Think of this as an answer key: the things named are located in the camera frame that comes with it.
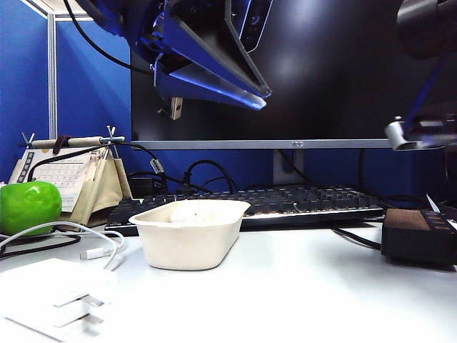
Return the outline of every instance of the calendar page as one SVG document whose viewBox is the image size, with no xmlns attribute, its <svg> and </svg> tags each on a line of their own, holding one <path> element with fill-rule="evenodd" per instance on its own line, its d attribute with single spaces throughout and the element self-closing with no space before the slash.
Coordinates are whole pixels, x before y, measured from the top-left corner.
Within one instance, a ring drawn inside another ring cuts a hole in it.
<svg viewBox="0 0 457 343">
<path fill-rule="evenodd" d="M 82 149 L 62 149 L 59 155 L 69 154 Z M 60 191 L 62 211 L 72 212 L 81 193 L 84 181 L 94 179 L 100 154 L 100 150 L 96 150 L 69 159 L 43 164 L 35 168 L 34 178 L 54 184 Z M 29 170 L 33 165 L 54 156 L 51 149 L 26 149 L 19 165 L 16 165 L 9 183 L 26 182 Z"/>
</svg>

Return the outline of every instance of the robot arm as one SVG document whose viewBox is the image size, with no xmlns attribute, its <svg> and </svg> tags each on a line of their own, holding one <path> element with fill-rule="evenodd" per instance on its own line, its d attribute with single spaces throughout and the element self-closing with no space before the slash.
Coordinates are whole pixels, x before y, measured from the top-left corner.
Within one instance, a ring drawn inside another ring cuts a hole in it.
<svg viewBox="0 0 457 343">
<path fill-rule="evenodd" d="M 151 64 L 163 98 L 265 106 L 271 90 L 239 37 L 254 7 L 263 28 L 272 0 L 76 1 L 102 29 L 124 37 Z M 260 35 L 258 30 L 254 38 Z"/>
<path fill-rule="evenodd" d="M 457 0 L 404 0 L 397 15 L 397 31 L 412 57 L 438 57 L 438 62 L 408 116 L 386 127 L 392 147 L 417 150 L 455 144 L 457 103 L 423 108 L 422 102 L 448 55 L 457 51 Z"/>
</svg>

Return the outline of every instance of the black keyboard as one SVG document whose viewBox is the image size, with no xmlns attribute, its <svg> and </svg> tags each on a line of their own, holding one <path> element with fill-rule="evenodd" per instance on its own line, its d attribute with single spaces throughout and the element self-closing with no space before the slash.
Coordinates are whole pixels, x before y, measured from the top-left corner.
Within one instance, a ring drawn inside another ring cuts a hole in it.
<svg viewBox="0 0 457 343">
<path fill-rule="evenodd" d="M 318 224 L 344 219 L 379 217 L 383 209 L 375 197 L 352 188 L 308 186 L 274 187 L 228 192 L 155 195 L 139 199 L 124 199 L 109 215 L 105 230 L 116 230 L 125 236 L 138 236 L 136 226 L 129 223 L 135 214 L 163 204 L 185 199 L 241 200 L 251 204 L 244 214 L 241 231 L 258 231 L 269 226 L 280 229 L 283 225 Z"/>
</svg>

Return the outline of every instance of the white desk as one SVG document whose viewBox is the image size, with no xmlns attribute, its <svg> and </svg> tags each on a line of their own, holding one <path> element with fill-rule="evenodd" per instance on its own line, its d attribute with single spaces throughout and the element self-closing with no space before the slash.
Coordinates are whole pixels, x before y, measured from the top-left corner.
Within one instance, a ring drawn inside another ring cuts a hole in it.
<svg viewBox="0 0 457 343">
<path fill-rule="evenodd" d="M 352 232 L 380 241 L 378 227 Z M 138 237 L 127 242 L 119 293 L 94 342 L 457 342 L 457 273 L 392 264 L 330 230 L 242 232 L 221 265 L 202 272 L 155 269 Z M 100 244 L 5 259 L 0 272 L 77 261 Z M 2 340 L 14 334 L 5 342 L 53 342 L 1 325 Z"/>
</svg>

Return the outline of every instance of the monitor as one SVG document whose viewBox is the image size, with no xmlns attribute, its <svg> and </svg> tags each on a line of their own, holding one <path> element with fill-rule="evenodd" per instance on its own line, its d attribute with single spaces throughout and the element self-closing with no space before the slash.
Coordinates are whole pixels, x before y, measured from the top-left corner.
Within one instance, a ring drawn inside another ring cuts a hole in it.
<svg viewBox="0 0 457 343">
<path fill-rule="evenodd" d="M 389 147 L 384 128 L 405 116 L 437 59 L 398 40 L 401 0 L 273 1 L 250 53 L 273 94 L 260 111 L 184 99 L 176 121 L 151 77 L 131 73 L 132 139 L 154 149 Z M 148 68 L 131 54 L 134 66 Z M 424 106 L 457 100 L 450 55 Z"/>
</svg>

